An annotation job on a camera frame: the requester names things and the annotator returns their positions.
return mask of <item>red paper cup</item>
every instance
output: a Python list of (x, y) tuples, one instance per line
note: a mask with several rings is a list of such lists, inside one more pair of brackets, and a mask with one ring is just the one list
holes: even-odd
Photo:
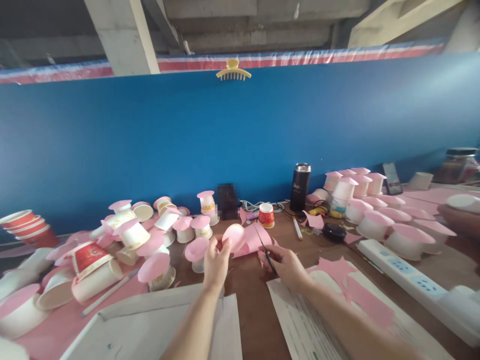
[(35, 218), (32, 210), (23, 210), (7, 215), (0, 219), (0, 226), (2, 228), (14, 228), (28, 223)]
[(45, 222), (44, 218), (40, 218), (39, 221), (37, 222), (32, 222), (32, 225), (26, 226), (26, 227), (21, 227), (18, 230), (11, 231), (10, 233), (15, 235), (16, 237), (24, 237), (28, 235), (32, 235), (36, 233), (37, 231), (40, 231), (44, 228), (47, 227), (47, 223)]
[(30, 244), (39, 248), (54, 248), (59, 244), (59, 239), (55, 235), (50, 225), (27, 236), (17, 236), (17, 240), (25, 244)]

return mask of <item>concrete beam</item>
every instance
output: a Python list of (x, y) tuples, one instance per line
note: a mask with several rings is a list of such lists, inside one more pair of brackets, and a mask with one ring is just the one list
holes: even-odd
[(169, 19), (257, 15), (257, 0), (164, 0)]
[(298, 30), (258, 30), (251, 32), (186, 34), (190, 50), (196, 54), (230, 53), (320, 47), (330, 35), (330, 28)]
[(386, 44), (463, 0), (387, 0), (353, 27), (349, 48)]
[(445, 45), (444, 53), (480, 51), (480, 3), (470, 1)]
[(165, 12), (164, 0), (142, 0), (146, 10), (150, 13), (153, 21), (160, 29), (161, 34), (169, 47), (180, 48), (177, 30), (170, 24)]
[(115, 76), (159, 74), (140, 0), (84, 0)]
[[(159, 31), (151, 32), (154, 49), (167, 53), (169, 47)], [(24, 37), (5, 39), (19, 59), (24, 61), (46, 59), (47, 54), (56, 58), (81, 58), (105, 55), (102, 42), (97, 35)]]

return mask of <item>blue wall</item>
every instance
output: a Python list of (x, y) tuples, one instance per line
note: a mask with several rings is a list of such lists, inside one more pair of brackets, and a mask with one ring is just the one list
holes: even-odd
[(57, 233), (110, 203), (235, 183), (288, 198), (295, 163), (323, 174), (398, 162), (401, 180), (480, 141), (480, 53), (0, 86), (0, 215), (33, 209)]

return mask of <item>paper sheet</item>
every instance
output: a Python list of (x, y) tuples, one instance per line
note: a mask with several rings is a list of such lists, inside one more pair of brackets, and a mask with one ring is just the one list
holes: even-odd
[[(325, 272), (313, 271), (310, 276), (332, 291), (341, 293), (337, 283)], [(429, 359), (454, 360), (423, 327), (385, 296), (361, 271), (350, 273), (349, 276), (395, 312), (390, 331)], [(292, 360), (348, 359), (344, 348), (320, 314), (302, 296), (291, 292), (280, 279), (271, 280), (267, 285)]]

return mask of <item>ceiling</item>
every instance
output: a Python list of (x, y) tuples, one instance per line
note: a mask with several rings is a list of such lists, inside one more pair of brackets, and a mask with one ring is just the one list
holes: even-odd
[[(158, 54), (269, 52), (344, 47), (351, 29), (385, 0), (141, 0)], [(460, 11), (446, 11), (406, 39), (448, 36)], [(27, 68), (105, 59), (84, 0), (7, 1), (0, 12), (0, 66)]]

